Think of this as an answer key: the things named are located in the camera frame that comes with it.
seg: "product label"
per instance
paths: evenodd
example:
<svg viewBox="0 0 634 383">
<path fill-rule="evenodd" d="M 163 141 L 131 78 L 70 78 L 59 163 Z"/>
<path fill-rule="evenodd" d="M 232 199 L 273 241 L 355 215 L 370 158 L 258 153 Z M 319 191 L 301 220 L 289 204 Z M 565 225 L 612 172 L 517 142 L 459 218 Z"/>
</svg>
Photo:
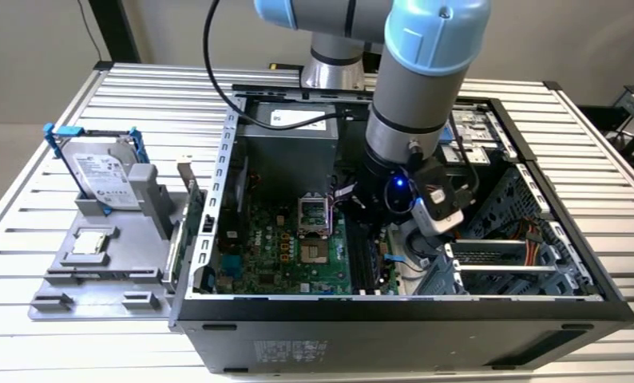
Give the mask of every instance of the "product label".
<svg viewBox="0 0 634 383">
<path fill-rule="evenodd" d="M 74 157 L 96 199 L 115 209 L 139 207 L 120 161 L 107 154 L 76 154 Z"/>
<path fill-rule="evenodd" d="M 260 363 L 323 361 L 329 341 L 255 341 Z"/>
<path fill-rule="evenodd" d="M 277 109 L 273 111 L 273 125 L 275 126 L 286 126 L 291 124 L 297 124 L 299 122 L 311 120 L 313 118 L 325 116 L 326 112 L 321 112 L 318 110 L 286 110 L 286 109 Z M 302 130 L 326 130 L 326 121 L 319 121 L 314 124 L 303 126 L 299 128 Z"/>
<path fill-rule="evenodd" d="M 431 266 L 431 261 L 429 260 L 429 258 L 422 258 L 421 259 L 421 268 L 427 269 L 430 266 Z"/>
</svg>

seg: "white wall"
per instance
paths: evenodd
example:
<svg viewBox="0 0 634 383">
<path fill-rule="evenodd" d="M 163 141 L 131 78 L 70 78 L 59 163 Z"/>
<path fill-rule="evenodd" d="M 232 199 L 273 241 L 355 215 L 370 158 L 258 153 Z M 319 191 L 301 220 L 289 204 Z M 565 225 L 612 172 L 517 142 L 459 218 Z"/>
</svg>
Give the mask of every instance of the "white wall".
<svg viewBox="0 0 634 383">
<path fill-rule="evenodd" d="M 124 5 L 144 60 L 202 65 L 210 0 Z M 266 68 L 273 61 L 305 63 L 310 55 L 310 33 L 267 24 L 251 0 L 222 2 L 212 43 L 216 66 Z M 55 120 L 96 60 L 76 1 L 0 0 L 0 123 Z M 575 101 L 610 102 L 624 84 L 634 83 L 634 0 L 494 0 L 470 76 L 557 80 Z"/>
<path fill-rule="evenodd" d="M 103 57 L 110 59 L 83 1 Z M 96 61 L 75 0 L 0 0 L 0 123 L 56 121 Z"/>
<path fill-rule="evenodd" d="M 154 62 L 202 65 L 210 0 L 126 0 Z M 212 29 L 215 66 L 306 62 L 310 34 L 269 25 L 251 0 L 224 0 Z M 494 0 L 470 77 L 554 80 L 577 102 L 610 103 L 634 83 L 634 0 Z"/>
</svg>

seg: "hard drive label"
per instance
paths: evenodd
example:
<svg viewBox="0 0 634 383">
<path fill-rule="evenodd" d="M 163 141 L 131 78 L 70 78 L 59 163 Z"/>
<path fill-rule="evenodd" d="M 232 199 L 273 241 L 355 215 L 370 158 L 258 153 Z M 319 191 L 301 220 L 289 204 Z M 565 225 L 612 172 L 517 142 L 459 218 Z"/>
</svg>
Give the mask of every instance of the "hard drive label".
<svg viewBox="0 0 634 383">
<path fill-rule="evenodd" d="M 96 199 L 115 209 L 139 207 L 120 161 L 107 154 L 76 154 L 74 157 Z"/>
</svg>

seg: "chip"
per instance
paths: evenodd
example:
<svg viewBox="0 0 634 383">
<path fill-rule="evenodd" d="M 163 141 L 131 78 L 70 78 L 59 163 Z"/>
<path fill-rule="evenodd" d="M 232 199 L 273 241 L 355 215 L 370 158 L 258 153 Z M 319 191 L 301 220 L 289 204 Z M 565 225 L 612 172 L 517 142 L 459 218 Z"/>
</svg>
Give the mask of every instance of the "chip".
<svg viewBox="0 0 634 383">
<path fill-rule="evenodd" d="M 107 235 L 102 231 L 80 231 L 75 240 L 72 254 L 91 255 L 102 251 Z"/>
<path fill-rule="evenodd" d="M 273 285 L 275 284 L 274 274 L 260 274 L 260 284 Z"/>
<path fill-rule="evenodd" d="M 329 241 L 303 239 L 299 241 L 299 247 L 303 263 L 329 263 Z"/>
</svg>

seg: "motherboard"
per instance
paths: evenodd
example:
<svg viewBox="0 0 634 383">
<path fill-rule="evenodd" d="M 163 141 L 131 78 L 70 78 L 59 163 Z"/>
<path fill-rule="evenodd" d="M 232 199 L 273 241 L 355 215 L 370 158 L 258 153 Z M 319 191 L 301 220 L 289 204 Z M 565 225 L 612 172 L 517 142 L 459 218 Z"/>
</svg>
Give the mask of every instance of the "motherboard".
<svg viewBox="0 0 634 383">
<path fill-rule="evenodd" d="M 313 215 L 315 206 L 309 210 Z M 222 294 L 351 294 L 345 218 L 335 213 L 334 231 L 322 236 L 301 234 L 299 212 L 289 206 L 256 203 L 250 206 L 248 216 L 248 239 L 242 254 L 222 256 L 218 291 Z M 323 223 L 323 219 L 303 219 Z"/>
</svg>

